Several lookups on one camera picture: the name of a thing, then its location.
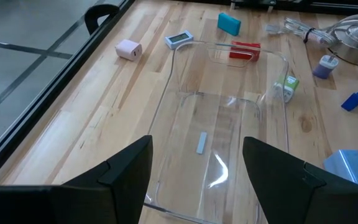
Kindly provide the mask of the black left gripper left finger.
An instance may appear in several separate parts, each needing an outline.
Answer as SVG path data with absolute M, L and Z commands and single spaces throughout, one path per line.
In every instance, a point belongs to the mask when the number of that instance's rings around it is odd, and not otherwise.
M 52 223 L 138 223 L 150 181 L 151 135 L 53 191 Z

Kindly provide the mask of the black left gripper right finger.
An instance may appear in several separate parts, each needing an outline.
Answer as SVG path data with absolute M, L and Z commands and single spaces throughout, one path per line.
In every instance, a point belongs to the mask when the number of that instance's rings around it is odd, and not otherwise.
M 326 185 L 305 161 L 253 137 L 245 137 L 247 173 L 269 223 L 304 223 L 314 190 Z

